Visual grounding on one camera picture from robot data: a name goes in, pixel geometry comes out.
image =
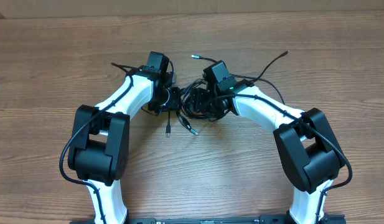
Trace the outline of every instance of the wooden table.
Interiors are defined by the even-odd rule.
[[[0,223],[92,218],[90,195],[59,173],[75,110],[112,94],[151,50],[176,66],[177,84],[222,59],[237,74],[265,78],[289,106],[324,111],[354,168],[330,191],[325,211],[349,223],[384,223],[384,11],[0,20]],[[265,83],[258,86],[278,99]],[[255,217],[284,213],[293,187],[271,133],[229,115],[191,121],[138,112],[121,179],[131,217]],[[346,178],[342,169],[336,182]]]

